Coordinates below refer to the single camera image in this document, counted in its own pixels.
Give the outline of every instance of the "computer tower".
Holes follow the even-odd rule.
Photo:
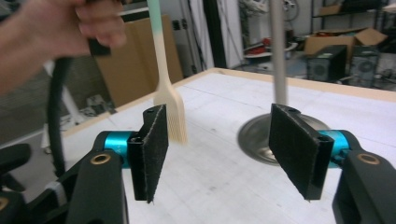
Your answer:
[[[336,82],[345,77],[347,45],[330,45],[307,58],[307,77],[310,80]]]
[[[349,75],[349,85],[372,87],[378,64],[379,51],[375,46],[355,46]]]

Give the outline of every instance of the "white table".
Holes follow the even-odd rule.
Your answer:
[[[288,79],[289,105],[332,129],[354,133],[363,148],[396,167],[396,92]],[[249,158],[239,129],[270,112],[272,77],[210,69],[176,84],[186,109],[189,144],[171,143],[154,204],[134,200],[123,171],[131,223],[334,223],[332,198],[341,170],[328,171],[320,201],[307,202],[278,166]],[[101,131],[138,131],[152,94],[89,120],[64,135],[70,167]]]

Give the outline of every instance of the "hand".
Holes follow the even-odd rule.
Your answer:
[[[126,42],[124,23],[114,0],[28,0],[20,24],[52,57],[89,54],[87,38],[115,48]]]

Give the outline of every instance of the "finger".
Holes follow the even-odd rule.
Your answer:
[[[120,17],[108,18],[104,21],[81,22],[79,30],[87,37],[124,32],[124,22]]]
[[[126,43],[126,35],[124,32],[112,33],[111,35],[98,35],[96,39],[102,45],[111,48],[120,47]]]
[[[115,16],[121,11],[123,11],[122,3],[113,0],[98,0],[76,8],[77,15],[82,21]]]

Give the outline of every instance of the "brown cardboard panel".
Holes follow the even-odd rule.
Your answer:
[[[336,5],[336,6],[329,6],[329,7],[322,7],[319,10],[319,16],[327,16],[327,15],[334,15],[339,13],[341,10],[341,6],[340,5]]]
[[[109,57],[97,57],[99,68],[116,107],[152,93],[158,67],[149,19],[125,23],[127,44]],[[163,38],[172,83],[183,79],[169,17],[163,16]]]
[[[353,36],[310,36],[305,40],[304,52],[306,55],[313,55],[329,45],[347,45],[347,54],[348,58],[350,58],[352,56],[352,48],[354,44],[355,37]]]
[[[384,41],[388,36],[379,33],[377,30],[373,28],[367,28],[356,34],[355,37],[363,45],[377,45],[382,41]]]

